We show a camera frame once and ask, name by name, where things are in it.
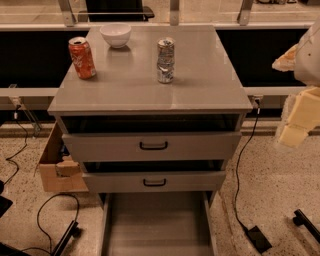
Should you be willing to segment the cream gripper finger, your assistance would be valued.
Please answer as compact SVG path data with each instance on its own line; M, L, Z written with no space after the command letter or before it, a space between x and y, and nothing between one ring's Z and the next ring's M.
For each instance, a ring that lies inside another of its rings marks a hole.
M310 87L295 96L295 101L286 119L278 142L296 148L308 133L320 125L320 88Z
M281 72L293 71L295 67L296 51L297 45L293 45L273 62L272 68Z

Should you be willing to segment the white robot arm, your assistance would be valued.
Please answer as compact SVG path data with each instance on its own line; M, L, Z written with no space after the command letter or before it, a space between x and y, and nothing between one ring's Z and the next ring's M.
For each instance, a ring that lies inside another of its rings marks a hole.
M273 62L272 68L293 71L294 78L306 85L297 95L286 99L276 134L280 147L297 148L320 125L320 19Z

